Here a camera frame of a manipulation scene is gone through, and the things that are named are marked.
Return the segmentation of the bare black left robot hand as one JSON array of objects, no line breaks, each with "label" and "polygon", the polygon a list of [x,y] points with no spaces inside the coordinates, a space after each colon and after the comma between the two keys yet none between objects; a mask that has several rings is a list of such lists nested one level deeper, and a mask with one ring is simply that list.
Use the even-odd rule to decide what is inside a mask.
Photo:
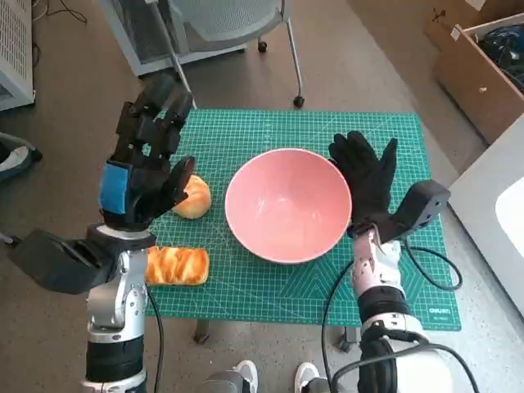
[{"label": "bare black left robot hand", "polygon": [[192,95],[173,95],[169,74],[150,78],[134,102],[125,102],[116,128],[115,150],[106,161],[99,193],[103,221],[111,228],[141,231],[187,199],[184,188],[195,158],[170,158],[192,109]]}]

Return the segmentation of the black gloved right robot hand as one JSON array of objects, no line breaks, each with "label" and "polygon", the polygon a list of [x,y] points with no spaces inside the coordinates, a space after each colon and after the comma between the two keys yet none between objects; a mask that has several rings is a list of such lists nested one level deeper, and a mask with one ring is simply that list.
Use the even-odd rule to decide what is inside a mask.
[{"label": "black gloved right robot hand", "polygon": [[357,237],[390,217],[391,185],[397,164],[398,140],[392,138],[378,157],[364,135],[337,133],[329,144],[330,161],[350,189],[352,213],[347,233]]}]

